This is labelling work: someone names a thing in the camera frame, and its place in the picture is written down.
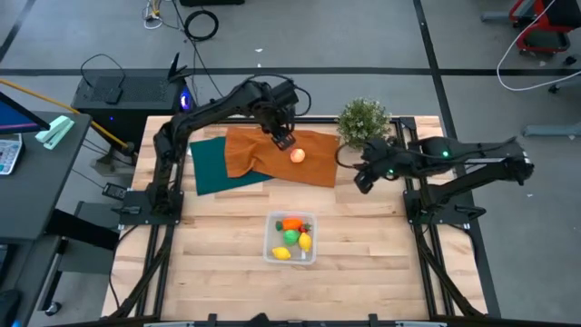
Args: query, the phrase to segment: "concrete floor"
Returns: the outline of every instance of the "concrete floor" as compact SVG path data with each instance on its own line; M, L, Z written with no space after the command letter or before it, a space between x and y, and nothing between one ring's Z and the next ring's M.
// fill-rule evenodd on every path
M9 34L26 0L0 2L0 43ZM516 36L510 25L482 24L479 13L509 8L513 1L421 1L440 68L493 69ZM167 27L148 31L140 12L145 0L37 0L25 17L9 51L0 62L0 78L70 103L80 80L78 68L91 55L106 53L126 68L166 68L181 52L192 66L192 48L182 34ZM200 44L211 68L262 67L392 67L417 74L296 74L298 84L313 96L312 114L338 114L353 97L380 100L394 114L440 115L436 88L429 75L414 4L409 0L247 0L241 6L208 7L221 20L220 31ZM181 7L184 15L193 9ZM162 3L166 23L175 25L170 3ZM196 23L206 31L209 22ZM571 52L581 51L581 34L570 35ZM511 52L504 67L543 70L560 66L553 60L526 58ZM89 68L112 68L95 60ZM13 75L11 69L43 69L35 77ZM244 76L214 76L227 92ZM559 95L546 88L527 93L503 89L496 77L442 77L449 108L466 142L501 141L519 134L526 124L581 121L578 89ZM553 77L508 77L523 86ZM201 102L216 97L209 79L196 76ZM34 110L59 111L50 104L0 87L0 91ZM106 143L95 132L87 136ZM579 141L520 138L536 164L524 187L494 183L474 192L477 205L488 209L480 218L498 304L505 318L581 322L581 175L576 173ZM100 184L105 179L88 163L96 154L83 149L75 169ZM129 184L130 179L107 179ZM105 202L101 190L72 173L58 207L72 212L80 200ZM96 319L101 313L106 277L65 274L56 294L63 310L46 318L39 312L31 326Z

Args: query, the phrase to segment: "yellow lemon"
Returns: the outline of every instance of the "yellow lemon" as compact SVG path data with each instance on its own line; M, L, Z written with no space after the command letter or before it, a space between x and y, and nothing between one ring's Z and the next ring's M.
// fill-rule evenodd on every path
M312 239L307 233L302 233L299 237L299 246L304 252L310 251L312 246Z
M272 249L272 255L279 260L289 260L291 258L291 253L285 247Z

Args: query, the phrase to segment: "white cable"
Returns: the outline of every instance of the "white cable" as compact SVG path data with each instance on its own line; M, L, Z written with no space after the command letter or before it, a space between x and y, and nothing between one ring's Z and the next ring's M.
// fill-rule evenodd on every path
M520 32L520 34L517 36L517 38L515 39L515 41L512 42L512 44L508 47L507 51L505 52L505 55L502 56L502 59L500 59L500 62L498 63L497 66L497 76L498 76L498 81L500 82L500 84L502 84L502 86L504 86L504 88L506 88L509 91L514 91L514 92L522 92L522 91L530 91L530 90L534 90L538 87L543 87L543 86L547 86L547 85L551 85L551 84L555 84L555 83L559 83L559 82L563 82L566 81L568 79L571 79L575 76L578 76L581 74L581 71L578 71L574 74L571 74L567 77L563 77L563 78L559 78L555 81L551 81L551 82L546 82L546 83L542 83L539 85L533 85L533 86L529 86L529 87L522 87L522 88L514 88L514 87L510 87L507 86L503 81L502 78L500 77L500 66L502 65L502 63L504 63L505 59L507 58L508 53L510 52L510 49L512 49L512 47L515 45L515 43L518 41L518 39L520 38L520 36L522 34L524 34L532 25L534 25L548 10L548 8L551 7L551 5L553 5L555 3L556 0L553 0L553 2L551 2L547 8L545 8L545 10L541 13L541 15L539 15L534 21L533 23L531 23L529 26L527 26L527 28L525 28L522 32Z
M160 21L160 23L156 26L148 26L147 25L147 17L150 15L149 14L150 8L152 9L152 13L151 13L152 20ZM142 10L142 17L143 17L143 27L145 27L145 29L153 30L153 29L159 28L163 25L163 20L161 19L161 17L156 15L153 12L152 0L147 0L147 6Z

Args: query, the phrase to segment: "wooden tabletop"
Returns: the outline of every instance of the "wooden tabletop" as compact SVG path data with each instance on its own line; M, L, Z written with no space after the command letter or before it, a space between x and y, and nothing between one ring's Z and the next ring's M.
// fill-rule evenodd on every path
M133 178L135 190L145 189L153 178L153 135L168 119L148 119ZM438 117L417 116L416 121L419 138L442 135ZM228 126L206 127L190 140L223 136ZM337 133L335 124L296 128ZM341 160L360 161L349 150ZM217 313L221 321L245 321L266 312L272 320L367 320L369 313L377 313L381 320L427 319L418 251L402 201L404 181L378 181L365 195L353 182L355 173L339 167L334 189L273 179L198 196L188 157L182 222L173 237L162 318L205 321L209 313ZM430 182L444 183L449 178L450 174L438 176ZM317 216L318 253L313 265L262 259L265 218L278 210ZM472 305L485 312L469 238L448 226L438 229L450 277ZM117 250L112 279L120 301L142 275L149 231L149 226L138 227ZM438 312L443 313L434 273L432 280ZM152 311L154 288L150 287L146 312ZM109 291L103 315L114 309Z

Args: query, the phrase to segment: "green toy vegetable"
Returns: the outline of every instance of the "green toy vegetable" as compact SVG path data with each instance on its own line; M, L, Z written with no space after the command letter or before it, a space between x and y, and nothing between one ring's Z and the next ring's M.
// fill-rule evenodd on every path
M295 230L285 231L284 234L282 235L284 243L289 246L294 245L299 240L299 237L300 233Z

